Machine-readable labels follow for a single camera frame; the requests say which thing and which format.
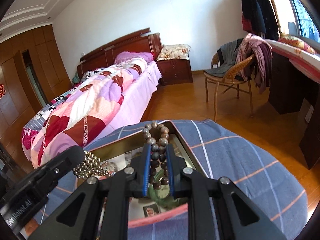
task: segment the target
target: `bolt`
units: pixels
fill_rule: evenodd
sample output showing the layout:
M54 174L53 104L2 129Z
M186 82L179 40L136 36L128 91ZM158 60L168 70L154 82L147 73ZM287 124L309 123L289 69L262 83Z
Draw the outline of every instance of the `bolt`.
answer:
M126 167L126 168L124 169L124 173L125 173L125 174L133 174L133 173L134 173L134 168L132 168L132 167Z
M184 174L191 174L193 172L193 169L186 167L186 168L183 168L182 171Z
M90 177L87 179L87 183L92 185L95 184L98 181L98 179L96 177Z
M220 182L224 185L228 185L230 183L230 179L227 177L220 178Z

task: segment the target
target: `black device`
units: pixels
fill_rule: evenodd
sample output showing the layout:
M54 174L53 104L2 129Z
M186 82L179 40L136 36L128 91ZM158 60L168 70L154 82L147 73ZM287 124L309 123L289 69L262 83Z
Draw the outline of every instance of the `black device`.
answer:
M88 178L29 239L94 240L97 236L100 240L127 239L129 198L147 195L150 153L151 146L145 144L142 155L133 158L130 166L113 177L101 181ZM286 239L229 178L204 177L187 167L183 158L175 156L171 144L166 147L166 156L170 194L174 198L188 198L190 240L216 239L210 199L221 240ZM46 203L47 194L58 180L83 159L83 149L73 146L36 169L4 196L0 212L16 235Z

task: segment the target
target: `bead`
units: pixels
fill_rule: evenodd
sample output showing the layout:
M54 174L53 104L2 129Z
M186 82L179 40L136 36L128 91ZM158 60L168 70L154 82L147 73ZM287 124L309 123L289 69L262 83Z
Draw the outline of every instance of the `bead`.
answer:
M151 159L153 159L153 160L159 159L159 153L154 152L153 154L151 154Z
M144 134L143 134L143 137L144 137L146 140L148 140L148 139L151 138L152 136L151 136L151 133L147 132L147 133L144 133Z
M149 175L150 176L155 176L156 174L157 174L156 168L150 168Z
M161 128L160 131L161 131L162 133L169 133L169 128L166 127L166 126L164 126L164 127Z
M159 145L153 144L153 145L151 146L151 151L153 151L153 152L158 152L158 151L159 151Z
M161 163L161 168L164 169L164 170L167 170L168 167L167 167L167 163Z
M160 124L158 124L158 127L157 127L157 128L158 128L159 130L161 130L162 127L164 127L164 124L163 124L163 123L160 123Z
M151 138L149 138L148 140L147 140L147 144L155 144L157 141L156 141L156 139L154 139L153 137L151 137Z
M155 183L153 184L153 188L156 189L156 190L161 189L161 183L160 183L160 182L155 182Z
M151 127L152 128L157 128L157 126L158 126L158 123L156 122L156 121L153 121L153 122L151 122Z
M166 139L166 138L160 138L159 139L159 144L161 145L161 146L167 146L168 144L169 144L169 142L168 142L168 140Z
M160 163L157 160L153 160L153 161L150 162L150 166L152 168L157 168L157 167L160 166Z
M161 138L166 138L167 140L169 139L169 134L168 133L162 133Z
M164 154L164 153L165 153L165 147L160 146L160 147L159 147L159 153L160 153L160 154Z
M164 154L159 155L159 160L163 163L165 161L166 157Z
M169 184L169 179L167 177L163 177L161 179L161 185L168 185Z
M153 184L155 182L155 177L154 176L150 176L149 177L149 183Z
M144 127L145 127L145 128L147 128L149 131L150 131L150 130L151 130L151 128L152 128L152 126L151 126L151 124L150 124L150 123L147 123Z

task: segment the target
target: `dark wooden desk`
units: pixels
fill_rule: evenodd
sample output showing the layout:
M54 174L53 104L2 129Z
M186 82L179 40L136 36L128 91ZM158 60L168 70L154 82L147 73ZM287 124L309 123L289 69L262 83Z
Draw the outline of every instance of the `dark wooden desk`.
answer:
M303 98L315 109L299 146L311 169L320 159L319 84L306 77L289 61L272 52L272 81L269 102L279 114L300 111Z

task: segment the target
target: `wooden headboard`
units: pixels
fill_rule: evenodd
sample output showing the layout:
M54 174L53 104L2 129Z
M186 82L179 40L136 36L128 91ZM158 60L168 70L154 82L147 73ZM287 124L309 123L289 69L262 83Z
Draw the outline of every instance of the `wooden headboard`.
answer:
M139 30L89 52L80 59L81 63L77 66L79 78L88 70L112 65L116 56L123 51L151 52L155 58L158 57L162 49L160 34L148 33L150 28Z

